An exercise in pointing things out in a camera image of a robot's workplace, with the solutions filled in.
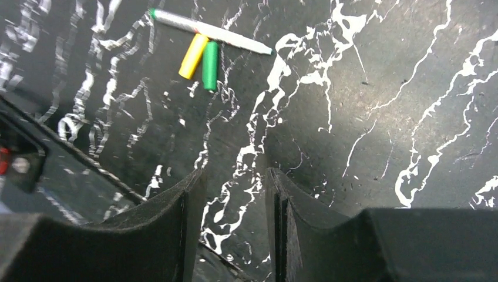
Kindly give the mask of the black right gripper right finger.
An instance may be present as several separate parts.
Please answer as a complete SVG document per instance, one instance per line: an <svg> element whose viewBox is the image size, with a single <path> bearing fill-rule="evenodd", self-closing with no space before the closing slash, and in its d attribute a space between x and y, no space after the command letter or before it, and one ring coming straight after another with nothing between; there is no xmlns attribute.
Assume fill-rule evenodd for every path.
<svg viewBox="0 0 498 282"><path fill-rule="evenodd" d="M496 281L497 212L368 208L345 216L265 173L276 281Z"/></svg>

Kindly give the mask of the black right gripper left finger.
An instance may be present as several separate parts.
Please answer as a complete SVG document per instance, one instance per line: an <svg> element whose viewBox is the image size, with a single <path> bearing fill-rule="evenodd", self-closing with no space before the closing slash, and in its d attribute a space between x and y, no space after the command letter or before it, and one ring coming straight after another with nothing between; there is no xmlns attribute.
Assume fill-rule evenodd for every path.
<svg viewBox="0 0 498 282"><path fill-rule="evenodd" d="M191 281L206 190L198 169L99 224L3 214L1 280Z"/></svg>

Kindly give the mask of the green pen cap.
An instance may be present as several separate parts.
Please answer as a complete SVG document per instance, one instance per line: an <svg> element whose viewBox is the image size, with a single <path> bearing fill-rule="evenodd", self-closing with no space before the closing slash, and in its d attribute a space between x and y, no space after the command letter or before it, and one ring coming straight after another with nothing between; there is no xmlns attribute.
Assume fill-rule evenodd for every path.
<svg viewBox="0 0 498 282"><path fill-rule="evenodd" d="M210 41L203 52L202 82L205 90L217 90L218 43Z"/></svg>

